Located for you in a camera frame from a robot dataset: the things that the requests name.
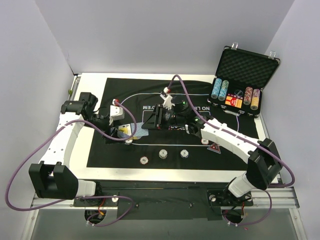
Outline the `blue backed card fan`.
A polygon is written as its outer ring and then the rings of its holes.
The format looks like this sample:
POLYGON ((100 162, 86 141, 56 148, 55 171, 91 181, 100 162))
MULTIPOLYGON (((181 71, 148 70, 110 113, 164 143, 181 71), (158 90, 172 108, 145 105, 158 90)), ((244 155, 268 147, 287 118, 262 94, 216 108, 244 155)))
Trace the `blue backed card fan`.
POLYGON ((138 122, 136 124, 136 128, 135 128, 136 132, 132 137, 134 140, 138 140, 142 137, 146 137, 149 135, 149 130, 142 128, 143 124, 144 124, 143 122, 138 122))

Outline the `grey chips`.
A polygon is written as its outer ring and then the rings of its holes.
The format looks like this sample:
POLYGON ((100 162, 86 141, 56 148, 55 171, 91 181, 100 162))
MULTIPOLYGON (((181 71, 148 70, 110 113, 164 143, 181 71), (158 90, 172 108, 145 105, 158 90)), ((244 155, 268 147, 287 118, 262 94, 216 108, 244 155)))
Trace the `grey chips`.
POLYGON ((133 142, 133 141, 132 141, 131 139, 130 139, 130 140, 126 140, 126 141, 125 141, 125 144, 126 144, 126 145, 130 145, 130 144, 132 144, 132 142, 133 142))

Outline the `grey chip stack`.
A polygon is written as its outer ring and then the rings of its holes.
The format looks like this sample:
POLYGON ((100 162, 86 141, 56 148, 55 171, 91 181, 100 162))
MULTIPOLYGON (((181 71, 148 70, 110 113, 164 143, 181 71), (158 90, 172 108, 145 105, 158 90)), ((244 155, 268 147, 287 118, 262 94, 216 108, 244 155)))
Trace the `grey chip stack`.
POLYGON ((167 156, 168 156, 168 151, 165 150, 165 149, 161 149, 158 153, 158 156, 161 158, 161 159, 166 159, 167 156))

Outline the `blue chip stack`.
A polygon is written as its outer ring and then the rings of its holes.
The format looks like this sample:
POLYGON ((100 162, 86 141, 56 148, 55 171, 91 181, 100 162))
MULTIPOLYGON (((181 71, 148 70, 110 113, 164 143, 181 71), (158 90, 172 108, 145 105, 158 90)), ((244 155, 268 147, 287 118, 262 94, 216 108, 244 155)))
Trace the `blue chip stack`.
POLYGON ((189 152, 186 149, 183 149, 183 150, 180 151, 180 156, 182 158, 184 158, 184 159, 188 158, 189 157, 189 152))

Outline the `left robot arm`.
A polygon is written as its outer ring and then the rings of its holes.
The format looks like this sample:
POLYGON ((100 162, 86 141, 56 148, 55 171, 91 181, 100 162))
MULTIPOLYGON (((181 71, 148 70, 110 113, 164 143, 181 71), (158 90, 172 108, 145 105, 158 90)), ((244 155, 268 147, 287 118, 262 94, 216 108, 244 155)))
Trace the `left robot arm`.
POLYGON ((33 163, 28 173, 39 198, 72 200, 85 197, 92 206, 99 205, 103 193, 97 183, 78 179, 69 169, 70 158, 82 127, 96 126, 107 133, 116 120, 124 118, 124 109, 115 99, 107 116, 95 113, 98 98, 82 92, 79 100, 67 100, 60 109, 58 134, 50 142, 39 163, 33 163))

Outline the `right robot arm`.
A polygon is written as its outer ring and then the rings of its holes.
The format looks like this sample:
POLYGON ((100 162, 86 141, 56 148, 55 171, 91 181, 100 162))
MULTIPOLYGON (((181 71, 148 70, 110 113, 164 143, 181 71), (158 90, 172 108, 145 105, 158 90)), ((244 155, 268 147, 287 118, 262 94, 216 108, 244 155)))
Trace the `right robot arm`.
POLYGON ((185 130, 187 134, 208 140, 237 155, 247 170, 234 178, 223 192, 224 201, 236 204, 248 192, 266 190, 283 168, 272 140, 260 141, 220 123, 212 116, 200 116, 181 96, 168 96, 157 104, 142 125, 146 130, 185 130))

